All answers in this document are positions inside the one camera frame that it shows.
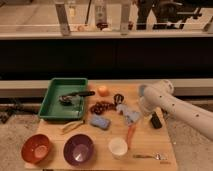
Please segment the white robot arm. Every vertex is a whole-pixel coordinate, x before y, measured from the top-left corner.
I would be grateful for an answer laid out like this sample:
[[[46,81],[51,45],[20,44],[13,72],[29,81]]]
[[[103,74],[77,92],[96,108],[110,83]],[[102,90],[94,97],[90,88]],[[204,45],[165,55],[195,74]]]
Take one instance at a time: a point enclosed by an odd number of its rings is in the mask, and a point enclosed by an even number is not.
[[[144,116],[159,107],[188,124],[213,141],[213,112],[207,111],[173,96],[174,86],[169,80],[139,86],[139,108]]]

